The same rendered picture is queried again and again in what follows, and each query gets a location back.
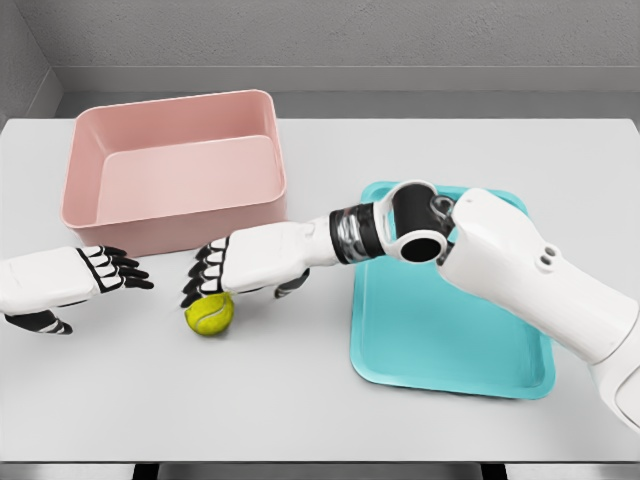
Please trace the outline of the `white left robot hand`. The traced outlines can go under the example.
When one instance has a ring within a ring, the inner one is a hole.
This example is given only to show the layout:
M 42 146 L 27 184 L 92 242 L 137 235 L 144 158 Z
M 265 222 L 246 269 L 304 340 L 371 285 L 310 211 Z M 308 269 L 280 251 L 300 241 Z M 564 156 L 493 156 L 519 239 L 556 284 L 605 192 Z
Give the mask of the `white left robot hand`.
M 154 284 L 126 251 L 112 246 L 60 247 L 0 261 L 0 314 L 18 328 L 70 335 L 53 310 L 119 289 Z

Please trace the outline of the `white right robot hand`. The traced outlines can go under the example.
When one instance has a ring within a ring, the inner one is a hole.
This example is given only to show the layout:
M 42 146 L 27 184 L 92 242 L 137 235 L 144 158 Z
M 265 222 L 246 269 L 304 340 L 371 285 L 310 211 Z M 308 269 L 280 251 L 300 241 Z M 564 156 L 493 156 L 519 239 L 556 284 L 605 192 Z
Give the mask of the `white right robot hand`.
M 207 243 L 188 272 L 181 307 L 214 294 L 242 294 L 270 286 L 275 297 L 288 295 L 310 275 L 300 249 L 304 239 L 303 225 L 281 222 L 237 230 Z

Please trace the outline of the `yellow-green tennis ball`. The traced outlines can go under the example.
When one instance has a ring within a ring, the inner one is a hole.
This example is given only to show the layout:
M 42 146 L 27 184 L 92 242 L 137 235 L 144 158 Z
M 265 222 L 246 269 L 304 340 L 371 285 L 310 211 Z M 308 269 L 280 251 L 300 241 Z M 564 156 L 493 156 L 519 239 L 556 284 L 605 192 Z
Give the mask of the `yellow-green tennis ball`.
M 196 300 L 185 311 L 188 326 L 201 336 L 214 336 L 233 321 L 235 305 L 228 293 L 209 295 Z

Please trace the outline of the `pink plastic basket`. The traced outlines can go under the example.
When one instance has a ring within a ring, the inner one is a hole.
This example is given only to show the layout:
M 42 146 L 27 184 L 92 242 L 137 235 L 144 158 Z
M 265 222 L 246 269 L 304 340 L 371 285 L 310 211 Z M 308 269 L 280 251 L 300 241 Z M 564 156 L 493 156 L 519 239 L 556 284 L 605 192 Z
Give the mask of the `pink plastic basket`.
M 100 106 L 75 120 L 61 219 L 134 257 L 283 221 L 287 181 L 261 90 Z

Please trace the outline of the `blue plastic tray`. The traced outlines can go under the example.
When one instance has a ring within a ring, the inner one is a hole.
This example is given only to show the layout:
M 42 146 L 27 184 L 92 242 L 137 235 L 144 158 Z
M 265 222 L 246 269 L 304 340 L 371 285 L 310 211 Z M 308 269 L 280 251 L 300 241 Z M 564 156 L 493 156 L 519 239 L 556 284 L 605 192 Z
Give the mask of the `blue plastic tray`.
M 509 399 L 543 398 L 556 378 L 544 334 L 435 264 L 388 256 L 355 268 L 350 360 L 377 384 Z

